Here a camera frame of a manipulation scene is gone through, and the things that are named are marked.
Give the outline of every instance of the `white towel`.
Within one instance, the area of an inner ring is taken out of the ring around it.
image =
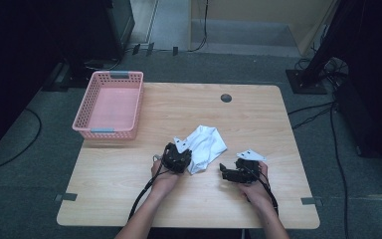
[[[178,152],[192,150],[188,171],[194,174],[207,168],[210,162],[224,152],[227,147],[215,127],[199,125],[185,140],[173,138]]]

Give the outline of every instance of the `person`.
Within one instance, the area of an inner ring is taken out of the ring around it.
[[[152,176],[157,173],[160,163],[160,159],[154,161],[153,166],[151,167]],[[261,175],[261,180],[266,183],[268,178],[268,167],[265,163],[260,161],[259,168],[264,175]],[[115,239],[147,238],[158,207],[163,199],[169,195],[175,187],[179,177],[179,174],[169,172],[157,176],[151,186],[147,198],[126,225],[119,231]],[[266,238],[288,238],[287,232],[279,220],[272,205],[272,201],[263,186],[260,183],[255,182],[251,185],[238,183],[238,187],[243,195],[247,196],[257,212],[264,227]]]

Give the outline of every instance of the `plastic basket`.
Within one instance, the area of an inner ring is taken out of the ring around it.
[[[143,91],[141,72],[94,72],[73,129],[86,139],[135,139]]]

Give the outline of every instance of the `cable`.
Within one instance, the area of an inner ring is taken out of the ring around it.
[[[293,68],[294,68],[295,70],[305,70],[305,67],[303,67],[303,66],[301,65],[301,63],[309,63],[309,62],[311,62],[311,59],[309,59],[309,58],[301,58],[301,59],[299,59],[299,60],[295,63],[295,65],[293,66]]]
[[[205,13],[204,13],[204,38],[201,41],[200,46],[198,46],[196,49],[190,50],[188,52],[196,52],[196,51],[200,50],[201,48],[203,48],[203,46],[206,44],[206,41],[207,41],[207,12],[208,12],[208,9],[209,9],[209,0],[206,0],[206,10],[205,10]]]
[[[336,60],[340,61],[339,67],[337,67]],[[334,90],[337,91],[340,85],[342,85],[348,78],[348,74],[341,72],[341,70],[345,67],[347,67],[347,64],[344,61],[337,58],[332,58],[326,63],[326,65],[324,65],[324,69],[322,70],[323,75],[320,79],[325,77],[332,84]]]
[[[329,102],[329,103],[325,103],[325,104],[321,104],[321,105],[317,105],[317,106],[311,106],[311,107],[301,108],[301,109],[298,109],[298,110],[289,112],[289,113],[287,113],[287,115],[290,116],[290,115],[295,114],[295,113],[297,113],[297,112],[301,112],[301,111],[305,111],[305,110],[309,110],[309,109],[313,109],[313,108],[325,107],[325,106],[328,106],[328,105],[332,105],[333,103],[334,103],[334,102]]]
[[[194,49],[194,50],[188,50],[188,51],[180,51],[180,52],[185,52],[185,53],[193,53],[193,52],[197,52],[199,50],[201,50],[204,45],[206,45],[206,42],[207,42],[207,12],[209,10],[209,0],[206,0],[206,9],[205,9],[205,13],[204,13],[204,37],[203,37],[203,40],[201,41],[200,45]],[[128,48],[125,50],[125,52],[130,52],[132,51],[133,48]],[[139,49],[138,51],[147,51],[148,49]],[[170,52],[172,50],[166,50],[166,49],[153,49],[152,50],[153,52]]]
[[[145,192],[148,190],[148,188],[151,187],[151,185],[153,185],[153,182],[154,180],[156,180],[156,178],[163,174],[163,173],[166,173],[168,172],[169,170],[166,170],[164,172],[160,172],[160,169],[162,168],[163,164],[160,163],[159,165],[159,168],[157,168],[157,172],[154,174],[154,176],[147,182],[147,184],[144,186],[144,189],[142,189],[142,191],[139,193],[139,195],[137,196],[137,198],[135,199],[135,202],[134,204],[132,205],[132,208],[131,208],[131,211],[129,212],[129,216],[128,216],[128,221],[132,218],[132,216],[134,215],[135,213],[135,209],[138,205],[138,202],[139,200],[141,199],[141,197],[145,194]]]
[[[113,70],[113,68],[115,68],[117,65],[119,65],[119,63],[120,63],[120,59],[118,59],[116,63],[109,68],[92,68],[88,66],[86,66],[86,68],[89,70],[95,70],[95,71],[110,71],[110,70]]]
[[[325,33],[327,32],[328,30],[328,25],[325,25],[324,29],[323,29],[323,32],[321,34],[321,37],[320,37],[320,45],[323,43],[324,41],[324,38],[325,38]]]
[[[24,111],[30,112],[31,114],[33,114],[36,117],[36,119],[39,122],[39,129],[37,130],[37,133],[36,133],[35,137],[30,141],[30,143],[23,150],[21,150],[19,153],[17,153],[15,156],[11,157],[10,159],[8,159],[8,160],[4,161],[3,163],[1,163],[0,167],[10,163],[15,158],[17,158],[19,155],[24,153],[37,140],[37,138],[39,137],[40,132],[42,131],[42,121],[40,120],[39,116],[35,112],[33,112],[32,110],[24,109]]]
[[[344,190],[344,216],[343,216],[343,223],[344,223],[344,230],[345,230],[345,237],[349,238],[349,231],[348,231],[348,189],[347,189],[347,183],[346,183],[346,176],[343,171],[342,164],[340,163],[339,153],[337,149],[337,139],[336,139],[336,131],[334,130],[334,123],[333,123],[333,105],[331,105],[330,108],[330,124],[331,124],[331,131],[333,133],[333,141],[334,141],[334,154],[336,157],[337,165],[339,167],[340,175],[342,177],[343,182],[343,190]]]
[[[275,196],[273,195],[272,193],[272,190],[271,190],[271,187],[270,187],[270,184],[269,184],[269,180],[267,179],[267,177],[261,173],[261,175],[266,179],[267,183],[264,183],[259,177],[256,176],[255,173],[253,173],[249,168],[247,168],[245,165],[243,165],[242,163],[240,162],[236,162],[238,164],[241,164],[242,167],[244,167],[250,174],[253,175],[253,177],[255,177],[257,179],[257,181],[259,183],[262,184],[263,188],[265,189],[265,191],[267,192],[267,194],[269,195],[269,197],[271,198],[272,200],[272,205],[273,205],[273,208],[275,209],[275,212],[279,215],[279,206],[278,206],[278,201],[276,200]]]
[[[304,120],[303,122],[300,122],[300,123],[294,125],[294,126],[292,127],[292,129],[297,129],[297,128],[303,126],[303,125],[306,124],[306,123],[309,123],[309,122],[311,122],[311,121],[314,121],[317,117],[319,117],[319,116],[321,116],[321,115],[324,115],[324,114],[327,114],[329,110],[330,110],[330,109],[323,110],[322,112],[318,113],[317,115],[315,115],[315,116],[313,116],[313,117],[310,117],[310,118]]]

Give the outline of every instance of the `black stand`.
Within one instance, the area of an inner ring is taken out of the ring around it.
[[[320,73],[340,49],[339,31],[344,26],[345,20],[356,2],[356,0],[342,0],[339,3],[333,21],[328,28],[327,36],[305,70],[286,70],[287,79],[295,94],[327,94],[322,86],[321,79],[323,78]]]
[[[317,82],[308,87],[302,86],[303,70],[286,70],[286,75],[295,94],[327,95],[327,90],[322,82]]]

